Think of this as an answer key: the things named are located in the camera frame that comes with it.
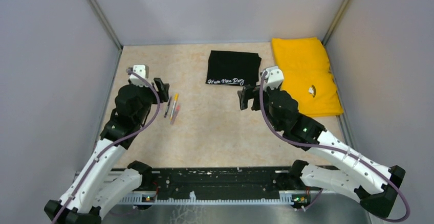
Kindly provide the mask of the white yellow marker pen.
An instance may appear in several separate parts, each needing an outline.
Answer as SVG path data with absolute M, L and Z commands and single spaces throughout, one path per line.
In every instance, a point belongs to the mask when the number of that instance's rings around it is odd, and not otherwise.
M 179 94 L 176 93 L 176 94 L 175 94 L 175 97 L 174 97 L 174 99 L 173 99 L 173 105 L 172 105 L 172 109 L 171 109 L 171 113 L 170 113 L 170 117 L 169 117 L 170 120 L 173 119 L 173 116 L 174 116 L 174 113 L 175 113 L 176 104 L 177 104 L 178 99 L 179 99 Z

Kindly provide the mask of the thin pink pen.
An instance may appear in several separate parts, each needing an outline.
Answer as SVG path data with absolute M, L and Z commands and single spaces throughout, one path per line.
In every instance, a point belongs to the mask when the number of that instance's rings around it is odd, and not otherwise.
M 177 105 L 177 106 L 176 106 L 175 111 L 173 112 L 173 116 L 172 116 L 172 118 L 171 118 L 171 120 L 170 120 L 170 125 L 174 125 L 175 120 L 176 120 L 176 117 L 177 117 L 177 115 L 178 115 L 178 113 L 179 113 L 179 111 L 180 111 L 180 108 L 181 108 L 180 105 Z

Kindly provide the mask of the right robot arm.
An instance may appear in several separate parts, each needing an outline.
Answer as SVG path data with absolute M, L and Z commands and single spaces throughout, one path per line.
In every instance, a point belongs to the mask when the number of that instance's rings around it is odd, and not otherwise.
M 246 85 L 237 92 L 241 110 L 253 101 L 270 131 L 280 140 L 319 156 L 333 165 L 325 169 L 305 161 L 295 161 L 288 175 L 294 189 L 317 187 L 332 190 L 356 201 L 370 214 L 393 222 L 390 217 L 396 201 L 404 204 L 402 222 L 411 208 L 401 191 L 406 171 L 398 166 L 377 163 L 334 136 L 323 124 L 302 114 L 297 102 L 278 87 Z

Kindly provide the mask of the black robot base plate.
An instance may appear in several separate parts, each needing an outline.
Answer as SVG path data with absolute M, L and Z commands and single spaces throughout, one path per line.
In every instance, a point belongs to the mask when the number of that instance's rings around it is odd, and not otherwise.
M 298 186 L 290 167 L 154 168 L 133 193 L 140 205 L 309 204 L 317 190 Z

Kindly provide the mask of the aluminium frame rail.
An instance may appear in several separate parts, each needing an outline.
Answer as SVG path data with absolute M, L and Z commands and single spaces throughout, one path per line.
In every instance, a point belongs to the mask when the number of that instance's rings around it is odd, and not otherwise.
M 359 200 L 359 184 L 348 174 L 311 166 L 295 179 L 287 168 L 157 168 L 112 171 L 112 182 L 96 187 L 70 187 L 67 196 L 81 206 L 106 209 L 113 205 L 291 205 L 301 208 L 312 201 L 307 189 L 321 188 Z

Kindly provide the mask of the black folded t-shirt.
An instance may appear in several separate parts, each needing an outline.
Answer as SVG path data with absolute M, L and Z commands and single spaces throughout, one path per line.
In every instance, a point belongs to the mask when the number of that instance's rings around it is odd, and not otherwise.
M 258 53 L 212 50 L 208 58 L 206 84 L 256 85 L 262 58 Z

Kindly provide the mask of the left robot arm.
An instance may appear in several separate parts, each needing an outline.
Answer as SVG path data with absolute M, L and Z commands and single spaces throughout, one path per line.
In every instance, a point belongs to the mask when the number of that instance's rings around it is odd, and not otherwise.
M 130 163 L 110 184 L 104 185 L 104 181 L 138 133 L 156 118 L 147 119 L 151 107 L 169 100 L 169 87 L 155 78 L 151 86 L 137 80 L 119 89 L 115 108 L 83 170 L 58 200 L 49 200 L 45 205 L 52 223 L 101 223 L 129 192 L 158 191 L 152 167 L 140 161 Z

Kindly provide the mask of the yellow folded t-shirt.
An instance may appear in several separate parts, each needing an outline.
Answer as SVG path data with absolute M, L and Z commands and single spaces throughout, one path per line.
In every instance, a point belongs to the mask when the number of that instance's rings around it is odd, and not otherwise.
M 310 117 L 338 116 L 344 110 L 331 72 L 328 54 L 317 37 L 271 41 L 276 65 L 282 70 L 281 89 Z

